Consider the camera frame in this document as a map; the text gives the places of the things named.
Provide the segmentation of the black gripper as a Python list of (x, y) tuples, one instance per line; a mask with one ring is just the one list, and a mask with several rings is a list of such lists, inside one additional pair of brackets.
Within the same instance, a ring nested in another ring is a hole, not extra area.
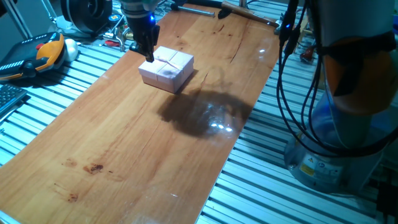
[(133, 34), (129, 50), (143, 54), (146, 50), (146, 61), (154, 61), (154, 46), (157, 45), (160, 26), (155, 15), (150, 11), (125, 11), (128, 26)]

